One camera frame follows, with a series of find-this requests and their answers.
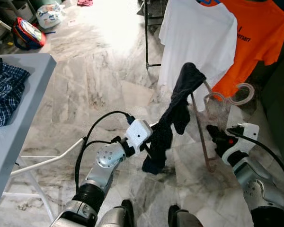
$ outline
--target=metal rod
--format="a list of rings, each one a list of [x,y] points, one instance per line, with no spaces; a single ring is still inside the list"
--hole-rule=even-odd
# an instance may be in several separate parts
[[[153,66],[161,66],[161,64],[148,65],[148,67],[153,67]]]
[[[146,68],[148,69],[148,37],[147,37],[147,25],[148,25],[148,9],[147,2],[144,0],[144,26],[145,26],[145,52],[146,52]]]
[[[30,9],[32,10],[33,15],[36,15],[36,10],[34,9],[33,5],[30,3],[29,0],[26,0],[28,6],[30,7]]]
[[[19,169],[19,170],[16,170],[16,171],[13,171],[11,172],[10,174],[10,177],[15,177],[19,174],[23,174],[27,171],[30,171],[30,170],[33,170],[33,169],[37,169],[37,168],[40,168],[41,166],[44,166],[44,165],[47,165],[47,164],[50,164],[50,163],[53,163],[53,162],[56,162],[62,158],[64,158],[70,151],[72,151],[76,146],[78,146],[80,143],[83,142],[83,138],[81,138],[80,140],[78,140],[74,145],[72,145],[67,151],[65,151],[63,154],[61,154],[60,156],[57,156],[55,158],[52,158],[52,159],[49,159],[49,160],[46,160],[44,162],[40,162],[40,163],[37,163],[35,165],[31,165],[31,166],[28,166],[28,167],[25,167],[25,168],[22,168],[22,169]]]
[[[24,160],[21,158],[21,156],[18,157],[17,161],[20,164],[20,166],[27,166],[27,164],[24,162]],[[40,198],[42,199],[42,202],[44,203],[44,206],[45,206],[45,209],[46,209],[46,211],[48,213],[48,216],[49,216],[51,222],[53,222],[54,221],[53,210],[52,210],[52,208],[51,208],[51,206],[49,204],[49,201],[48,201],[46,195],[44,194],[44,192],[40,188],[40,185],[38,184],[38,182],[36,181],[36,179],[32,175],[32,173],[31,172],[27,172],[26,175],[29,178],[31,184],[34,186],[34,188],[38,192],[38,194],[40,195]]]
[[[200,122],[200,119],[199,119],[199,116],[198,116],[198,110],[197,110],[197,106],[196,106],[196,104],[195,104],[195,98],[194,98],[193,92],[190,93],[190,96],[191,96],[191,99],[193,100],[193,108],[194,108],[194,112],[195,112],[195,118],[196,118],[196,120],[197,120],[198,130],[199,130],[199,133],[200,133],[200,139],[201,139],[201,143],[202,143],[202,148],[203,148],[203,154],[204,154],[205,164],[206,164],[206,167],[207,167],[207,169],[208,169],[209,172],[214,172],[214,171],[215,171],[215,168],[212,168],[212,167],[209,165],[209,158],[208,158],[208,155],[207,155],[207,150],[206,150],[204,135],[203,135],[203,131],[202,131],[201,122]]]
[[[163,16],[156,16],[156,17],[148,17],[148,19],[163,19]]]
[[[205,87],[207,88],[208,92],[209,92],[209,93],[212,93],[212,92],[213,92],[213,91],[212,91],[212,88],[209,86],[209,84],[207,83],[207,81],[204,80],[203,83],[205,84]]]
[[[4,2],[6,2],[9,5],[9,7],[14,11],[14,13],[16,14],[17,17],[21,16],[19,14],[19,11],[17,10],[17,8],[15,7],[15,5],[13,4],[13,2],[11,0],[4,1]]]
[[[41,198],[39,194],[33,193],[16,193],[16,192],[4,192],[2,196],[16,196],[16,197],[26,197],[26,198]]]
[[[162,24],[151,24],[151,25],[147,25],[147,26],[150,27],[150,26],[158,26],[158,25],[162,25]]]

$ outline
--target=blue plaid shirt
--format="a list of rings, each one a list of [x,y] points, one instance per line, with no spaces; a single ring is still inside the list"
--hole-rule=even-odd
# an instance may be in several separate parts
[[[0,58],[0,126],[8,123],[18,107],[24,90],[24,81],[29,75],[24,69],[3,63]]]

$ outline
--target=white t-shirt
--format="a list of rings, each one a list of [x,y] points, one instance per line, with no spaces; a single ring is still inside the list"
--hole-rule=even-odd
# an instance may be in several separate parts
[[[213,87],[233,64],[237,20],[223,3],[207,7],[196,0],[169,0],[159,38],[165,47],[158,86],[173,90],[184,63],[192,62]],[[198,111],[207,94],[204,84],[194,91]]]

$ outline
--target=backpack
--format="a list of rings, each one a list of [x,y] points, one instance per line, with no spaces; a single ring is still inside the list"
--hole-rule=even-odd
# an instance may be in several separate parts
[[[45,34],[20,17],[14,23],[13,35],[15,46],[21,50],[39,49],[45,45]],[[18,43],[17,37],[25,43],[25,47]]]

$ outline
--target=orange t-shirt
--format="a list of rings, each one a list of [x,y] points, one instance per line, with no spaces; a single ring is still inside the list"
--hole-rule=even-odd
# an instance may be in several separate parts
[[[278,60],[284,41],[284,12],[272,1],[221,0],[238,21],[234,64],[213,87],[225,97],[251,74],[258,61]]]

